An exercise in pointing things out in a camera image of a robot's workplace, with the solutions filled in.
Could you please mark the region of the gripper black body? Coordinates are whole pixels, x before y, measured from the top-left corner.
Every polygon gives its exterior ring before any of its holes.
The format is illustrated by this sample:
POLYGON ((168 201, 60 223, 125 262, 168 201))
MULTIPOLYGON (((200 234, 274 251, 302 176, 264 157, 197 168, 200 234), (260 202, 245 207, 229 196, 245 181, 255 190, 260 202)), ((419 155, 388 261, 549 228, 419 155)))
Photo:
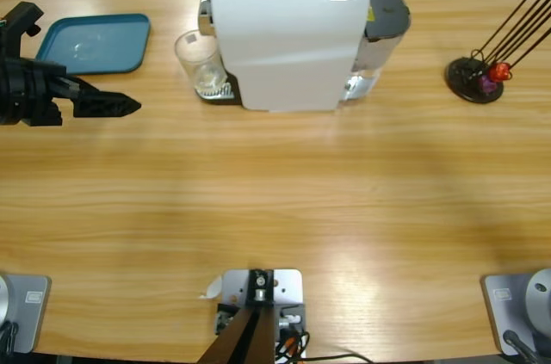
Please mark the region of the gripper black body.
POLYGON ((74 100, 79 84, 62 65, 22 58, 1 58, 1 124, 60 126, 55 98, 74 100))

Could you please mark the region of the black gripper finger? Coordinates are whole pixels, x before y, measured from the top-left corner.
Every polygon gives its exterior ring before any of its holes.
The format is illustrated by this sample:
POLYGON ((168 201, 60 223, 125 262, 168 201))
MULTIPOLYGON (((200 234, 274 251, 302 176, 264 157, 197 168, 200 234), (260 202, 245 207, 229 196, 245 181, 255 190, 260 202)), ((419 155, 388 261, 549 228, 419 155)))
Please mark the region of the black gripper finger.
POLYGON ((132 97, 99 90, 80 77, 56 77, 55 86, 57 97, 72 102, 75 118, 118 118, 141 108, 141 103, 132 97))

